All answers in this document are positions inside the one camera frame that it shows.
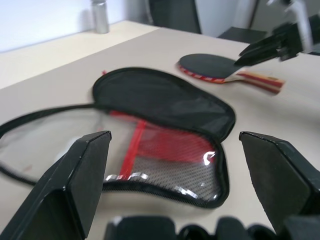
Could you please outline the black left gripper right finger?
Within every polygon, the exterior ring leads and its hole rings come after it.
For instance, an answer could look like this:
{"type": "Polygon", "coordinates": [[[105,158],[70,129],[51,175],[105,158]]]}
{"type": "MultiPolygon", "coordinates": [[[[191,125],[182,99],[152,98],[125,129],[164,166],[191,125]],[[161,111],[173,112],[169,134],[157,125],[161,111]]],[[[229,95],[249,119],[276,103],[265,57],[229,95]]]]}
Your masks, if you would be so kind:
{"type": "Polygon", "coordinates": [[[290,142],[239,134],[255,193],[276,232],[290,216],[320,213],[320,172],[290,142]]]}

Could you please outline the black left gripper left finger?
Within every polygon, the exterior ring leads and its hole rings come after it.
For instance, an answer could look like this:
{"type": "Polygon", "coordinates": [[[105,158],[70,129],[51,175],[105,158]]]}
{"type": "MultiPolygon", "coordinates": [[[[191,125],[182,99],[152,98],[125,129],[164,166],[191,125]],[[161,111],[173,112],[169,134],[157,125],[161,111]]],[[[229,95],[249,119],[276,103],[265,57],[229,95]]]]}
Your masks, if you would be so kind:
{"type": "Polygon", "coordinates": [[[51,166],[2,231],[2,240],[84,240],[102,193],[110,131],[84,135],[51,166]]]}

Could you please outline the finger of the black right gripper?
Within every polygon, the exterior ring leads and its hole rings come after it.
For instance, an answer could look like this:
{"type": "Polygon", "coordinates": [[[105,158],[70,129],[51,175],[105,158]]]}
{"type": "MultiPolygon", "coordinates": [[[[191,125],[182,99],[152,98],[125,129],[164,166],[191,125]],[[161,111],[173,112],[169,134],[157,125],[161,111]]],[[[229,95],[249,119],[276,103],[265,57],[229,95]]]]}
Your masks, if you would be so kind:
{"type": "Polygon", "coordinates": [[[242,57],[244,54],[249,53],[250,51],[266,50],[268,47],[274,46],[276,42],[277,42],[277,37],[274,35],[271,35],[260,41],[251,43],[239,54],[239,56],[242,57]]]}
{"type": "Polygon", "coordinates": [[[256,49],[241,53],[234,66],[251,67],[278,57],[276,49],[256,49]]]}

